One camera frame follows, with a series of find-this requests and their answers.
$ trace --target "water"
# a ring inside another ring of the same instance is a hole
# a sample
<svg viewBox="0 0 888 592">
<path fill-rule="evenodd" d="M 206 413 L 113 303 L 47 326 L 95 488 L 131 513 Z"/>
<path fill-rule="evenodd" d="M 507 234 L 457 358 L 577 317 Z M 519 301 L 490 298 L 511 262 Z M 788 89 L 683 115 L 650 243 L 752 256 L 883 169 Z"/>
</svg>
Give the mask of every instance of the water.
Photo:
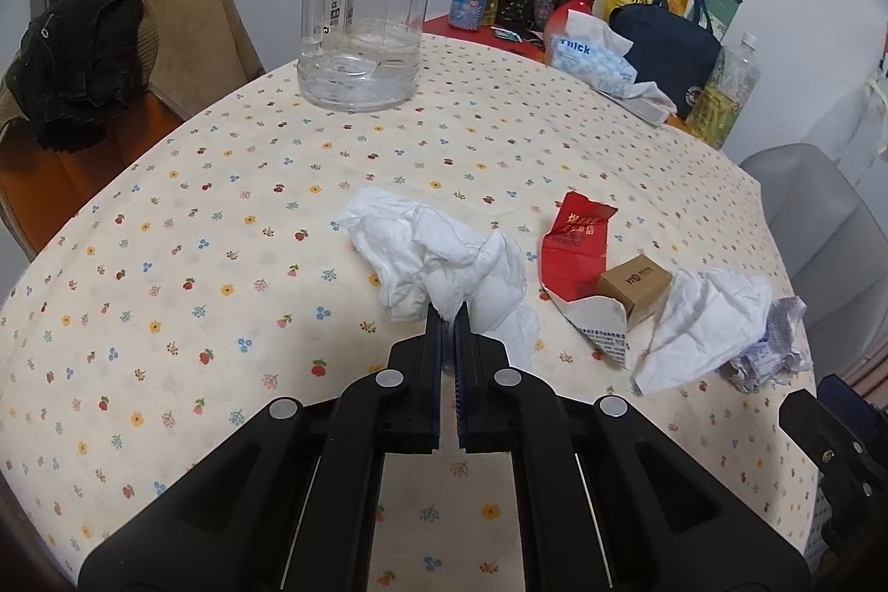
<svg viewBox="0 0 888 592">
<path fill-rule="evenodd" d="M 416 90 L 421 38 L 419 30 L 375 20 L 354 20 L 344 32 L 303 38 L 299 88 L 323 109 L 390 108 Z"/>
</svg>

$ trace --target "red vase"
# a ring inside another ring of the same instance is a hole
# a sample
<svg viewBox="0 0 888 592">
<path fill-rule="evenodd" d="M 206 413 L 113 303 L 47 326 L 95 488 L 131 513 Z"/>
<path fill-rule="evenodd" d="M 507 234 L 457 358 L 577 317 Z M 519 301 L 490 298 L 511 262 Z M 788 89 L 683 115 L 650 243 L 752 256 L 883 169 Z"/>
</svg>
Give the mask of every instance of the red vase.
<svg viewBox="0 0 888 592">
<path fill-rule="evenodd" d="M 545 30 L 543 31 L 543 40 L 545 41 L 547 52 L 549 50 L 549 41 L 552 39 L 552 36 L 559 36 L 564 33 L 565 26 L 567 26 L 567 14 L 570 11 L 578 11 L 591 16 L 592 1 L 594 0 L 570 0 L 567 1 L 567 3 L 561 4 L 552 12 L 549 21 L 546 22 Z"/>
</svg>

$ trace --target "soda can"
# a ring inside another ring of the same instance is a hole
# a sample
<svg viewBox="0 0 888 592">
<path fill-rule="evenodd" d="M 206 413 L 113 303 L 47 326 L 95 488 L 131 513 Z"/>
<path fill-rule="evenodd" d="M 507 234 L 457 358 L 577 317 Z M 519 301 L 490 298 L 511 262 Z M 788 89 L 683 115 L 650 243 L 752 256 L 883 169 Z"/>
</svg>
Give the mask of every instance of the soda can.
<svg viewBox="0 0 888 592">
<path fill-rule="evenodd" d="M 487 0 L 453 0 L 447 23 L 457 29 L 477 31 L 481 28 L 481 17 L 486 6 Z"/>
</svg>

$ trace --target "round table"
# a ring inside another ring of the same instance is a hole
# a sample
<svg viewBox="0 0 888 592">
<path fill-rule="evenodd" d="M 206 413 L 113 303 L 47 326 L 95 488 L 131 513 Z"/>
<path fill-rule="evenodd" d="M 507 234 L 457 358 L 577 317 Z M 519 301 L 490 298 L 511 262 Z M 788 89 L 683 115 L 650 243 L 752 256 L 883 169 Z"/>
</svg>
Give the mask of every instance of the round table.
<svg viewBox="0 0 888 592">
<path fill-rule="evenodd" d="M 541 238 L 576 189 L 619 208 L 609 265 L 643 251 L 668 269 L 765 274 L 788 295 L 756 181 L 539 63 L 425 36 L 416 95 L 386 112 L 312 107 L 293 63 L 214 104 L 101 191 L 11 292 L 0 464 L 73 578 L 271 399 L 336 397 L 422 333 L 387 320 L 336 223 L 363 184 L 517 239 L 542 325 L 532 371 L 566 397 L 627 397 L 804 546 L 815 468 L 776 424 L 811 375 L 745 396 L 712 373 L 637 397 L 539 285 Z M 386 459 L 370 586 L 524 589 L 508 455 L 467 456 L 442 428 L 439 453 Z"/>
</svg>

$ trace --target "wet wipes package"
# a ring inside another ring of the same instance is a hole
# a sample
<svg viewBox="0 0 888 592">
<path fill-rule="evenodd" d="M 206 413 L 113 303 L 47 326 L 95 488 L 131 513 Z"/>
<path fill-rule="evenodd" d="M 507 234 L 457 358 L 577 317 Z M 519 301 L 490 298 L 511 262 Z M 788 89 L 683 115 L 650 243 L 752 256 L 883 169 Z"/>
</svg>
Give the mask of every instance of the wet wipes package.
<svg viewBox="0 0 888 592">
<path fill-rule="evenodd" d="M 626 97 L 636 70 L 623 56 L 632 41 L 612 32 L 601 19 L 570 11 L 565 34 L 552 37 L 549 66 L 569 73 L 592 88 Z"/>
</svg>

